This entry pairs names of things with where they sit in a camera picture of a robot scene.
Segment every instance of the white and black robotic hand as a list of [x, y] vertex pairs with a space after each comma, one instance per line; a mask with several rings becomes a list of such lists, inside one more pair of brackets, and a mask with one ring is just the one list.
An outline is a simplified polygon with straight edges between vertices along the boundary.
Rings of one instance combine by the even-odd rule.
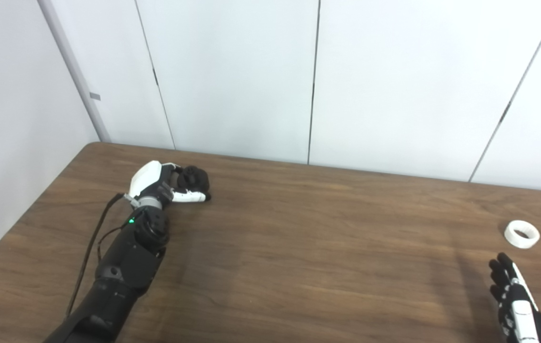
[[501, 252], [489, 267], [495, 282], [491, 293], [499, 304], [499, 323], [507, 343], [541, 343], [541, 312], [516, 264]]

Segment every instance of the robotic hand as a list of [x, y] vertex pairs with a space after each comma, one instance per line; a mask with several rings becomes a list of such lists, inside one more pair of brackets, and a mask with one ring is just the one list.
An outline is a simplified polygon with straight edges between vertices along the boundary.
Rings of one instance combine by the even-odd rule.
[[[131, 180], [127, 194], [117, 194], [103, 211], [90, 239], [66, 318], [45, 343], [111, 343], [115, 341], [136, 300], [149, 289], [169, 241], [169, 219], [164, 209], [171, 202], [206, 202], [211, 199], [207, 173], [197, 167], [151, 161]], [[72, 312], [88, 256], [109, 208], [120, 198], [133, 207], [120, 233], [101, 258], [95, 282]]]
[[499, 323], [507, 343], [541, 343], [541, 312], [516, 264], [503, 252], [489, 262], [499, 304]]

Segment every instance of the wire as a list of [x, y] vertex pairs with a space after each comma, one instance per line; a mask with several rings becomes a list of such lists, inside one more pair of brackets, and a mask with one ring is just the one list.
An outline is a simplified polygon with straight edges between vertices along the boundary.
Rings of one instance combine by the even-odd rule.
[[101, 239], [97, 242], [97, 263], [101, 262], [101, 242], [112, 232], [115, 232], [116, 230], [120, 230], [124, 228], [123, 226], [118, 226], [118, 228], [113, 228], [112, 230], [109, 230], [109, 232], [106, 232], [105, 235], [101, 237]]
[[78, 280], [76, 281], [76, 285], [74, 286], [74, 292], [72, 293], [70, 303], [68, 304], [68, 309], [65, 311], [64, 321], [66, 321], [66, 319], [70, 316], [72, 312], [72, 308], [74, 307], [74, 301], [76, 300], [76, 295], [78, 294], [78, 289], [80, 288], [80, 284], [82, 283], [82, 277], [84, 276], [84, 271], [86, 270], [86, 264], [88, 263], [88, 256], [90, 255], [90, 251], [92, 250], [92, 245], [95, 243], [95, 238], [97, 237], [97, 233], [99, 233], [101, 224], [103, 224], [103, 220], [105, 220], [105, 215], [107, 215], [110, 208], [122, 197], [123, 197], [122, 193], [117, 193], [116, 195], [114, 195], [114, 197], [111, 200], [109, 200], [109, 202], [105, 205], [105, 209], [103, 209], [103, 213], [101, 213], [101, 217], [99, 217], [99, 222], [97, 223], [97, 227], [95, 228], [95, 231], [92, 233], [88, 246], [86, 247], [84, 260], [82, 261], [82, 266], [80, 267], [80, 272], [78, 273]]

